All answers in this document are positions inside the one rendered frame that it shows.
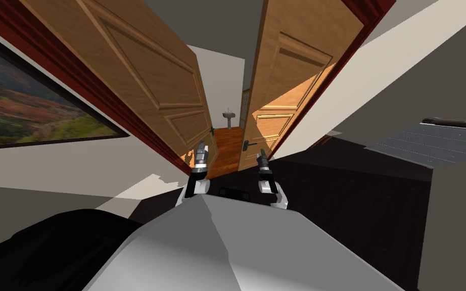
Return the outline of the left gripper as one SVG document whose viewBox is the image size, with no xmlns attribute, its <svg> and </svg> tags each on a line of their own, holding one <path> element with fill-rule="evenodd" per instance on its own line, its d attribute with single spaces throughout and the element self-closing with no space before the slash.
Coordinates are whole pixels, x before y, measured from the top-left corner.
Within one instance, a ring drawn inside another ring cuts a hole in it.
<svg viewBox="0 0 466 291">
<path fill-rule="evenodd" d="M 194 169 L 207 168 L 208 156 L 208 146 L 203 146 L 203 142 L 200 141 L 194 156 Z"/>
</svg>

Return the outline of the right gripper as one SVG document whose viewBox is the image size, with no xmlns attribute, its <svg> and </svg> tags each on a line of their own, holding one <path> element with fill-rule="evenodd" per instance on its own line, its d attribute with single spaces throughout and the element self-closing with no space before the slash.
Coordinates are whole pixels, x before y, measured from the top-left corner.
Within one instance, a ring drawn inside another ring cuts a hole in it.
<svg viewBox="0 0 466 291">
<path fill-rule="evenodd" d="M 256 160 L 258 163 L 260 175 L 266 175 L 266 174 L 272 175 L 272 171 L 270 170 L 269 164 L 268 164 L 267 154 L 264 149 L 260 149 L 260 155 L 257 156 Z"/>
</svg>

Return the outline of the wooden panelled door leaf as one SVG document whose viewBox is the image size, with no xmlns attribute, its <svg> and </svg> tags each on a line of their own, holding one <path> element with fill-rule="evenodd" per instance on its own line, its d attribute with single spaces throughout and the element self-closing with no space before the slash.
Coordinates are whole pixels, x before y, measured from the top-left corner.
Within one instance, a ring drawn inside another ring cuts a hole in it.
<svg viewBox="0 0 466 291">
<path fill-rule="evenodd" d="M 364 24 L 351 0 L 264 0 L 239 170 L 271 154 Z"/>
<path fill-rule="evenodd" d="M 21 0 L 148 126 L 176 161 L 218 152 L 198 60 L 143 0 Z"/>
</svg>

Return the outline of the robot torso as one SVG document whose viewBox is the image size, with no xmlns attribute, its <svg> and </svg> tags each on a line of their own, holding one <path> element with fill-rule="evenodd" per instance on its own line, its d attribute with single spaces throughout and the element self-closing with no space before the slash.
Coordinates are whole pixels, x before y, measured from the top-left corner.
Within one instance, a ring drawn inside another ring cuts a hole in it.
<svg viewBox="0 0 466 291">
<path fill-rule="evenodd" d="M 83 291 L 404 291 L 303 215 L 196 195 L 135 230 Z"/>
</svg>

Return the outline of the grey bed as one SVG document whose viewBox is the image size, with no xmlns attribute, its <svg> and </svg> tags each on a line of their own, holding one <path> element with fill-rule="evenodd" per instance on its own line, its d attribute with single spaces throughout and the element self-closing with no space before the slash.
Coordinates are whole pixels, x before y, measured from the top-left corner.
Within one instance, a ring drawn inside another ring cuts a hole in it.
<svg viewBox="0 0 466 291">
<path fill-rule="evenodd" d="M 466 121 L 426 118 L 366 149 L 428 168 L 463 162 L 466 161 Z"/>
</svg>

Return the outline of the framed landscape picture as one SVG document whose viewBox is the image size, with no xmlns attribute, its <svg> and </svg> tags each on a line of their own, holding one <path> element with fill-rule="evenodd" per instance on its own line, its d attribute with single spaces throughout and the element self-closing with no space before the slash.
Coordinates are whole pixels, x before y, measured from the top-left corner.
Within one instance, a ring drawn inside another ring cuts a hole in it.
<svg viewBox="0 0 466 291">
<path fill-rule="evenodd" d="M 0 149 L 128 134 L 0 42 Z"/>
</svg>

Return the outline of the white pedestal sink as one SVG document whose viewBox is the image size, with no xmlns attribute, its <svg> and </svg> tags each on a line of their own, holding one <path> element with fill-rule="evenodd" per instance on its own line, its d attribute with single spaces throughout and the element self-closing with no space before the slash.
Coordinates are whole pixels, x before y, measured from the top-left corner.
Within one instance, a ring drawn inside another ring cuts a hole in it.
<svg viewBox="0 0 466 291">
<path fill-rule="evenodd" d="M 227 129 L 231 130 L 231 119 L 236 115 L 229 108 L 222 113 L 222 116 L 227 119 Z"/>
</svg>

